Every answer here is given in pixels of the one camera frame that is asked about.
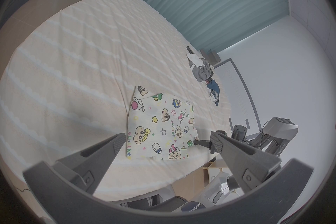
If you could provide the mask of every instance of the brown floor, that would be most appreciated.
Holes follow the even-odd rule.
[[[15,49],[45,20],[60,10],[81,0],[30,0],[19,8],[0,29],[0,74],[2,76]],[[39,217],[48,217],[38,204],[28,186],[19,180],[0,156],[0,167],[11,180],[22,199]],[[187,200],[204,188],[203,168],[192,172],[172,184],[177,196]]]

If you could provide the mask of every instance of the yellow star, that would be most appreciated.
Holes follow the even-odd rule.
[[[157,122],[158,122],[158,119],[157,119],[156,116],[152,117],[152,120],[153,120],[154,123],[157,123]]]

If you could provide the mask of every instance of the dark blue label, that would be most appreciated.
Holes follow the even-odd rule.
[[[205,208],[205,206],[203,204],[201,204],[198,201],[189,201],[187,203],[185,203],[182,207],[181,207],[181,211],[182,212],[193,212],[199,209]]]

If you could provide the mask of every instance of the bed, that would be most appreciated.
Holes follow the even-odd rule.
[[[143,0],[82,0],[42,23],[16,49],[0,81],[0,151],[14,174],[127,132],[135,86],[191,100],[200,139],[230,131],[230,104],[218,107],[187,61],[190,43]],[[94,196],[116,201],[178,180],[213,158],[200,146],[186,160],[126,157],[126,145]]]

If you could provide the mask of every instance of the white cartoon-print cloth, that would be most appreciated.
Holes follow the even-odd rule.
[[[136,87],[128,115],[128,159],[186,159],[195,138],[194,107],[190,101]]]

